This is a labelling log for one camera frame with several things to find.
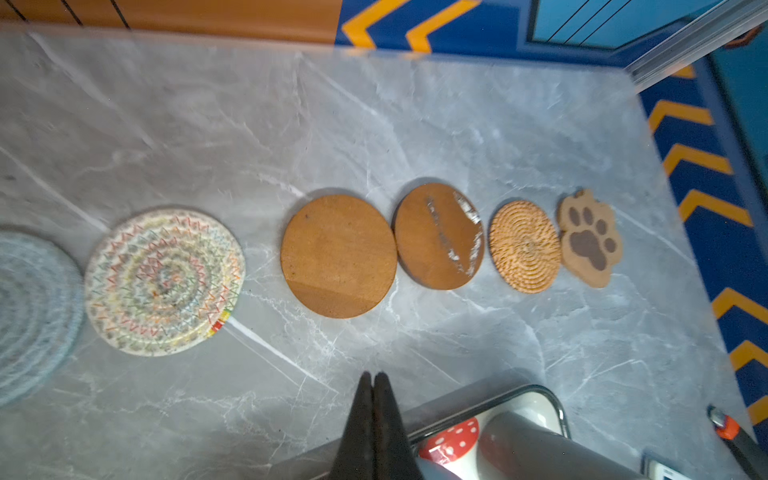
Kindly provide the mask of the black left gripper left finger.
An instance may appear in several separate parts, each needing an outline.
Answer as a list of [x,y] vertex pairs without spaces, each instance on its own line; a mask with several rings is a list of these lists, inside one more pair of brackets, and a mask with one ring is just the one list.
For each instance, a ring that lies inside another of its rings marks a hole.
[[369,372],[359,380],[328,479],[372,480],[375,473],[374,391]]

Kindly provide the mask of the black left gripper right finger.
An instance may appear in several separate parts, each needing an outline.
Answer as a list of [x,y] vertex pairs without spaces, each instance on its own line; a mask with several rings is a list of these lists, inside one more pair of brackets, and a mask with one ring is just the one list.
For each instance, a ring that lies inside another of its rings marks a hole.
[[373,386],[373,473],[378,480],[417,480],[416,463],[389,377],[380,372]]

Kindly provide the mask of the cork paw print coaster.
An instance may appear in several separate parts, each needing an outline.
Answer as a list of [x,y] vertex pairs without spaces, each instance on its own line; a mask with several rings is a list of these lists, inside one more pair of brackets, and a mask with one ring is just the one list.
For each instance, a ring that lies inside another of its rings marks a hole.
[[590,287],[606,287],[623,255],[612,207],[582,189],[561,200],[556,219],[562,264]]

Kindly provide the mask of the grey woven rope coaster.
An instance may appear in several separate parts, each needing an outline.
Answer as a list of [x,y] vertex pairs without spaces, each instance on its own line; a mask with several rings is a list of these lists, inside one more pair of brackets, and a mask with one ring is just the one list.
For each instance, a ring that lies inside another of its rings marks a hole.
[[1,232],[1,405],[37,388],[70,353],[85,319],[83,276],[55,243]]

